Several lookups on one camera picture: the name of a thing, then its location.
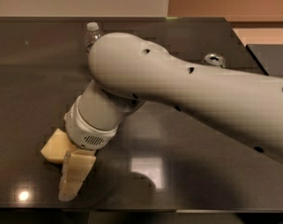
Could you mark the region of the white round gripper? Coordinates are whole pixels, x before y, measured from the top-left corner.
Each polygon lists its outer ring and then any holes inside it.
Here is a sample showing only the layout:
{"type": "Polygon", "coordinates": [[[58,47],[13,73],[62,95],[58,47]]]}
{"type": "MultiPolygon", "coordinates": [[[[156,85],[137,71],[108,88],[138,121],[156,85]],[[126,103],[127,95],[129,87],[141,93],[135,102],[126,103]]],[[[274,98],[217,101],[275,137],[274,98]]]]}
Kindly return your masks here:
{"type": "Polygon", "coordinates": [[[64,156],[58,194],[58,199],[62,202],[69,202],[78,195],[84,180],[95,164],[94,150],[103,148],[117,132],[117,128],[104,131],[89,124],[79,112],[80,100],[79,96],[64,115],[65,130],[70,141],[82,149],[67,151],[64,156]]]}

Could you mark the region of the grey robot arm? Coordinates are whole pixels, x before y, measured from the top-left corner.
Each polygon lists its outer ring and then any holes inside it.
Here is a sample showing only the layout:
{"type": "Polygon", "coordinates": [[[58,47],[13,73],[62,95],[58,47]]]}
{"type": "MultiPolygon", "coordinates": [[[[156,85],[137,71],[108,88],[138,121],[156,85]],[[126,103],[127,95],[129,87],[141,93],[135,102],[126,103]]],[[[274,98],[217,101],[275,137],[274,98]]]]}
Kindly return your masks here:
{"type": "Polygon", "coordinates": [[[65,114],[80,150],[104,147],[144,102],[170,105],[283,164],[283,78],[187,63],[125,33],[95,41],[92,81],[65,114]]]}

